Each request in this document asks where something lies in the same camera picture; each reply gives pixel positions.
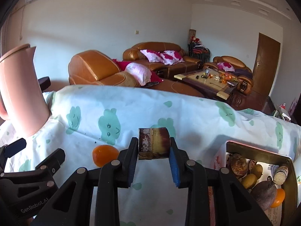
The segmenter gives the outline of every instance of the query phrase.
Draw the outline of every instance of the white bed sheet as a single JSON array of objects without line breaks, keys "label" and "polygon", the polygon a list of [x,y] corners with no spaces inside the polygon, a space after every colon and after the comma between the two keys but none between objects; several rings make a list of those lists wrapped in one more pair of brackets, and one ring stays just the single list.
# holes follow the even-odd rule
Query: white bed sheet
[{"label": "white bed sheet", "polygon": [[[205,167],[226,140],[290,156],[301,194],[298,125],[215,100],[142,88],[73,85],[44,97],[52,115],[26,138],[27,147],[8,160],[5,172],[33,170],[62,148],[66,161],[54,176],[61,186],[78,167],[97,168],[91,156],[96,146],[126,149],[138,128],[167,127],[178,147]],[[0,146],[20,138],[9,121],[0,126],[0,137]],[[184,225],[186,204],[187,190],[175,187],[168,159],[138,161],[131,188],[119,189],[121,226]]]}]

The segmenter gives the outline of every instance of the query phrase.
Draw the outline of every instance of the box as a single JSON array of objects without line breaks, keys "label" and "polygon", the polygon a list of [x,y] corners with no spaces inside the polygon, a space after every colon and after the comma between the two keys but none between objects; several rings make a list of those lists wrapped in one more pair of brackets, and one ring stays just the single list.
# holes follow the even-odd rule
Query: box
[{"label": "box", "polygon": [[[282,203],[282,212],[281,212],[281,221],[280,226],[287,224],[295,210],[298,206],[298,185],[296,180],[296,174],[293,162],[290,157],[266,151],[259,148],[254,148],[252,146],[238,143],[235,141],[227,141],[223,144],[216,155],[213,157],[211,168],[219,170],[222,167],[226,166],[226,153],[238,153],[243,158],[264,162],[267,164],[273,165],[282,165],[286,164],[288,166],[288,176],[281,188],[285,190],[285,200]],[[210,211],[214,210],[214,205],[210,203]]]}]

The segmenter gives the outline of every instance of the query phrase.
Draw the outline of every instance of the kiwi fruit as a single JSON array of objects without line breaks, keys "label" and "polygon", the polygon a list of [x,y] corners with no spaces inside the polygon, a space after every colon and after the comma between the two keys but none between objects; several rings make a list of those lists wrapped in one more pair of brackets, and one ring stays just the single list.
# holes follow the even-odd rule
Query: kiwi fruit
[{"label": "kiwi fruit", "polygon": [[243,187],[245,189],[251,189],[251,188],[253,188],[256,183],[257,183],[257,176],[255,174],[253,174],[253,173],[250,173],[250,174],[246,175],[241,180],[241,184],[243,185]]},{"label": "kiwi fruit", "polygon": [[261,209],[266,211],[275,201],[277,188],[273,181],[262,181],[252,189],[251,195]]},{"label": "kiwi fruit", "polygon": [[251,169],[251,173],[255,174],[255,176],[257,177],[257,179],[260,179],[260,177],[262,176],[262,165],[260,164],[256,164],[252,169]]}]

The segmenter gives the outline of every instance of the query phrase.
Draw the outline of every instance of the wooden coffee table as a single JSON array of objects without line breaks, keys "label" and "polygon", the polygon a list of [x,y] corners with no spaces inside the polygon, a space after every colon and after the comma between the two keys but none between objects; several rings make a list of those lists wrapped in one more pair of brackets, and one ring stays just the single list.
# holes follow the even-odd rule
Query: wooden coffee table
[{"label": "wooden coffee table", "polygon": [[[195,70],[179,75],[175,75],[174,78],[192,86],[193,88],[200,91],[207,98],[227,101],[231,96],[232,92],[236,89],[238,82],[232,82],[234,86],[228,83],[219,82],[213,78],[202,78],[201,76],[205,74],[205,69]],[[210,74],[219,75],[219,72],[209,69]]]}]

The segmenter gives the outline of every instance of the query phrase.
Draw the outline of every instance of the pink kettle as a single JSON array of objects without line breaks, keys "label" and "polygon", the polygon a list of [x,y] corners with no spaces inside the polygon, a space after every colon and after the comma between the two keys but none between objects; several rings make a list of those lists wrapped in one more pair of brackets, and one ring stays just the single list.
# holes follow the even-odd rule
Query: pink kettle
[{"label": "pink kettle", "polygon": [[36,47],[15,47],[0,58],[0,117],[11,120],[19,137],[35,134],[50,111],[43,98],[33,65]]}]

